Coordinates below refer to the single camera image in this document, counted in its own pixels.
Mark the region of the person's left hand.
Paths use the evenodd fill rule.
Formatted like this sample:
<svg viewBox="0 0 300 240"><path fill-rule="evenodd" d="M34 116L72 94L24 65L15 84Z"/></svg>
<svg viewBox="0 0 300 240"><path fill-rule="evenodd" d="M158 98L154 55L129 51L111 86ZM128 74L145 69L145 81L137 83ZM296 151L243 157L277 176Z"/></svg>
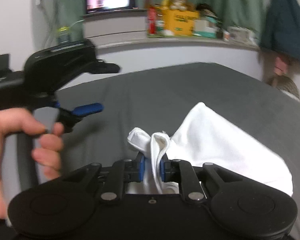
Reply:
<svg viewBox="0 0 300 240"><path fill-rule="evenodd" d="M10 200L37 182L36 164L47 180L60 177L63 133L60 122L47 126L27 109L0 111L0 220L7 218Z"/></svg>

